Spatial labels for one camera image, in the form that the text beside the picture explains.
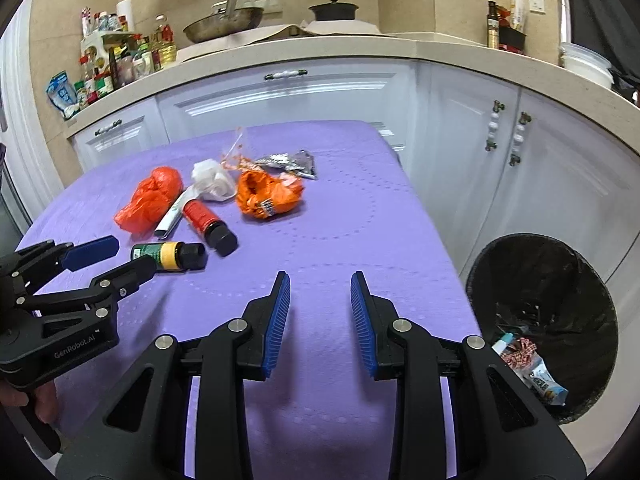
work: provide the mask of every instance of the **black bottle cap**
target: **black bottle cap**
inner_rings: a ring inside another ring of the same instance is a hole
[[[229,256],[238,248],[238,238],[224,222],[217,222],[207,229],[205,240],[209,247],[216,250],[220,256]]]
[[[185,270],[202,270],[207,265],[207,250],[203,244],[182,244],[178,259]]]

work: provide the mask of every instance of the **black trash bag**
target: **black trash bag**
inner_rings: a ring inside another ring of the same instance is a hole
[[[543,235],[497,238],[476,258],[466,294],[485,340],[513,332],[537,345],[569,390],[564,406],[546,405],[559,424],[594,405],[616,361],[618,324],[607,287],[580,254]]]

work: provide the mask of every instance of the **white cabinet door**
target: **white cabinet door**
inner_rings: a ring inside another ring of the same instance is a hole
[[[238,126],[358,120],[402,150],[413,119],[414,67],[413,61],[372,58],[272,64],[181,86],[158,102],[171,142]]]
[[[520,110],[532,118],[521,162],[505,165],[462,278],[495,238],[537,233],[567,243],[606,281],[640,232],[640,159],[550,99],[523,90]]]
[[[168,144],[155,98],[124,108],[73,136],[85,171],[133,153]]]
[[[417,83],[415,139],[404,166],[460,271],[500,181],[518,89],[468,70],[428,63],[418,66]],[[496,147],[487,151],[489,133]]]

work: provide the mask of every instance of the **white plastic bag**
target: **white plastic bag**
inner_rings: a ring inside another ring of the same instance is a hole
[[[236,196],[236,183],[220,164],[208,158],[196,162],[191,171],[193,187],[203,200],[223,202]]]

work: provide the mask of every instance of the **table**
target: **table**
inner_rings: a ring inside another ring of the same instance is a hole
[[[233,201],[212,203],[238,236],[239,249],[224,259],[209,251],[204,271],[157,275],[120,302],[120,344],[56,380],[60,429],[72,438],[155,336],[207,335],[239,316],[249,300],[266,295],[277,271],[285,270],[292,295],[278,366],[265,383],[245,381],[255,479],[386,479],[396,385],[375,383],[364,370],[351,315],[351,275],[362,270],[371,293],[392,300],[400,316],[458,341],[479,333],[463,287],[395,153],[371,126],[272,124],[249,128],[248,136],[253,156],[309,150],[319,180],[305,180],[304,203],[271,221],[244,218]],[[65,189],[21,246],[47,238],[79,244],[113,234],[120,252],[87,269],[65,271],[43,291],[87,286],[93,276],[127,261],[139,240],[121,231],[113,215],[138,182],[168,165],[188,184],[195,162],[219,160],[235,138],[235,132],[222,132],[148,150],[90,171]],[[199,241],[185,220],[173,240]],[[191,475],[196,400],[192,394],[186,458]],[[452,456],[448,462],[452,472]]]

